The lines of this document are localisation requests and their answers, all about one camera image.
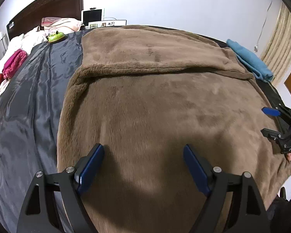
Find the wooden headboard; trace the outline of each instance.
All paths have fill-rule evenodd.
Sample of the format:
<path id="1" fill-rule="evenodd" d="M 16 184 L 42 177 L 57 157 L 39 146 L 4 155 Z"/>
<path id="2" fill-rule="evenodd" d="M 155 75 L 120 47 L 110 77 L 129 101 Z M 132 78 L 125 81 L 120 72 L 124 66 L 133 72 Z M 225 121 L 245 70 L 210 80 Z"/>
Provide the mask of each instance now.
<path id="1" fill-rule="evenodd" d="M 6 26 L 8 37 L 27 33 L 41 26 L 44 17 L 75 18 L 81 20 L 83 0 L 35 0 L 19 12 Z"/>

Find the green toy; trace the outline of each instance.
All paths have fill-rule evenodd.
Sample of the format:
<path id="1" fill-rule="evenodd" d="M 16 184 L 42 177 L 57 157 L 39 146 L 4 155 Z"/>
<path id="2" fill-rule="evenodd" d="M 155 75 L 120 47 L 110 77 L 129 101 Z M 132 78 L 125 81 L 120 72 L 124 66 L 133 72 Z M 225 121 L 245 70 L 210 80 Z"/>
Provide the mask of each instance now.
<path id="1" fill-rule="evenodd" d="M 62 40 L 65 37 L 65 34 L 63 34 L 62 32 L 58 32 L 56 31 L 53 34 L 49 34 L 47 36 L 48 42 L 51 43 L 56 43 L 59 42 L 60 40 Z"/>

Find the pillow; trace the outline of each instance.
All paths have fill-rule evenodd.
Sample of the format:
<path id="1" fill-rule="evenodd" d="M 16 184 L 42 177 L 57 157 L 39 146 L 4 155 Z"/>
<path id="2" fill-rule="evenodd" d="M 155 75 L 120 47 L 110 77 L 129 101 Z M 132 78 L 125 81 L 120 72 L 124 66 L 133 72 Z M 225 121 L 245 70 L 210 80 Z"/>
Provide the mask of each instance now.
<path id="1" fill-rule="evenodd" d="M 55 31 L 69 34 L 72 32 L 79 31 L 83 23 L 75 18 L 43 18 L 42 26 L 46 34 L 53 33 Z"/>
<path id="2" fill-rule="evenodd" d="M 12 38 L 12 39 L 10 40 L 9 44 L 8 44 L 8 48 L 9 48 L 10 46 L 17 46 L 16 49 L 18 49 L 18 46 L 19 46 L 19 44 L 21 43 L 21 41 L 22 41 L 22 39 L 23 39 L 24 37 L 25 37 L 24 34 L 20 34 L 19 36 Z"/>
<path id="3" fill-rule="evenodd" d="M 40 29 L 39 31 L 31 30 L 27 32 L 22 39 L 22 46 L 20 49 L 24 50 L 29 55 L 34 46 L 45 41 L 47 41 L 47 36 L 44 31 L 40 31 Z"/>

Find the curtain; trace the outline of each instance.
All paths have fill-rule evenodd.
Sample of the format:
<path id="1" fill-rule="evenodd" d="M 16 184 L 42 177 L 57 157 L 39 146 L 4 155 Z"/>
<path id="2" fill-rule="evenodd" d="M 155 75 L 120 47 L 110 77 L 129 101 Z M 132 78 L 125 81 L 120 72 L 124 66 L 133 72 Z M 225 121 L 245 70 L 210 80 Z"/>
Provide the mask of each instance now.
<path id="1" fill-rule="evenodd" d="M 291 13 L 284 3 L 274 33 L 260 58 L 274 74 L 272 84 L 278 84 L 291 64 Z"/>

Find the blanket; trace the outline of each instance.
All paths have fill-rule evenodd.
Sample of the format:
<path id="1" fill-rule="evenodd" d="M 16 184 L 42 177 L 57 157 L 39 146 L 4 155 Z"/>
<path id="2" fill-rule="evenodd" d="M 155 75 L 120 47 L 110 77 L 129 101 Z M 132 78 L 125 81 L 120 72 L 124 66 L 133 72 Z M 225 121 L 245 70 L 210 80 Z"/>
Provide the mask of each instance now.
<path id="1" fill-rule="evenodd" d="M 205 197 L 183 161 L 187 143 L 225 172 L 251 172 L 270 205 L 291 165 L 262 136 L 262 128 L 276 129 L 261 111 L 270 105 L 232 49 L 146 26 L 94 29 L 82 46 L 61 112 L 57 169 L 104 145 L 81 197 L 100 233 L 190 230 Z"/>

